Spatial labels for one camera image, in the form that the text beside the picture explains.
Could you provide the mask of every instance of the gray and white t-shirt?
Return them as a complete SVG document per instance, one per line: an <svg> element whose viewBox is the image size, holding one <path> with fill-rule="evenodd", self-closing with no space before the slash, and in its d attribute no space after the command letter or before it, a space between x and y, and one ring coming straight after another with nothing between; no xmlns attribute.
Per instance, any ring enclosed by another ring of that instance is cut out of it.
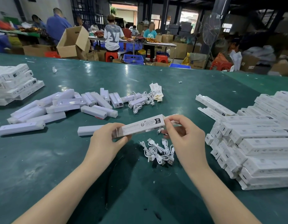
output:
<svg viewBox="0 0 288 224"><path fill-rule="evenodd" d="M121 27L113 24L105 26L104 38L106 39L105 48L113 51L119 49L119 37L124 37Z"/></svg>

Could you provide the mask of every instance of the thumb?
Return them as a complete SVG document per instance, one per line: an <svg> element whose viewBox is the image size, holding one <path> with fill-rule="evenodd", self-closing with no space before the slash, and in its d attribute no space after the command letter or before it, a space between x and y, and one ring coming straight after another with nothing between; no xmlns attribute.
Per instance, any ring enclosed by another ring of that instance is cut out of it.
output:
<svg viewBox="0 0 288 224"><path fill-rule="evenodd" d="M128 137L125 136L123 138L121 138L120 140L115 142L116 148L118 149L118 151L128 142Z"/></svg>
<svg viewBox="0 0 288 224"><path fill-rule="evenodd" d="M179 134L177 133L169 119L165 119L164 122L166 124L166 128L172 143L176 142L176 140L180 138Z"/></svg>

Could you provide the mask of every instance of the man in blue shirt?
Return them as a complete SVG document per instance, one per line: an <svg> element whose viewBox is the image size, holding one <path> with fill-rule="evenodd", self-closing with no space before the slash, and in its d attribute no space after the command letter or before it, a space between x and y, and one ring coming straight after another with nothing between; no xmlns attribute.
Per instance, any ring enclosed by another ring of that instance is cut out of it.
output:
<svg viewBox="0 0 288 224"><path fill-rule="evenodd" d="M47 19L47 33L58 45L66 28L72 27L70 23L63 18L63 13L60 9L54 8L54 16Z"/></svg>

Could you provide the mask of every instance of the teal t-shirt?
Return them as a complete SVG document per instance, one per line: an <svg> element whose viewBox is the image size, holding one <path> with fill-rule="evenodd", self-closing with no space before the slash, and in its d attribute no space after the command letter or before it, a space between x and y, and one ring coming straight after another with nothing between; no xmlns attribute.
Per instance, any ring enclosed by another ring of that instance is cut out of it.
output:
<svg viewBox="0 0 288 224"><path fill-rule="evenodd" d="M144 37L152 37L155 38L157 36L157 32L155 30L150 31L149 29L147 29L146 31L144 31Z"/></svg>

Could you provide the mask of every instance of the person's right hand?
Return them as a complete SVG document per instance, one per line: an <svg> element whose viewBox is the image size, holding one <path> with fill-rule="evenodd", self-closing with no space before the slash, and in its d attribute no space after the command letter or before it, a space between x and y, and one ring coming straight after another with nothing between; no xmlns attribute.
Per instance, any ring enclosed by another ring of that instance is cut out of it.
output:
<svg viewBox="0 0 288 224"><path fill-rule="evenodd" d="M172 120L182 126L174 128ZM162 133L169 134L165 137L171 138L176 155L185 171L209 168L205 155L204 131L183 115L168 116L164 121L167 129L162 130Z"/></svg>

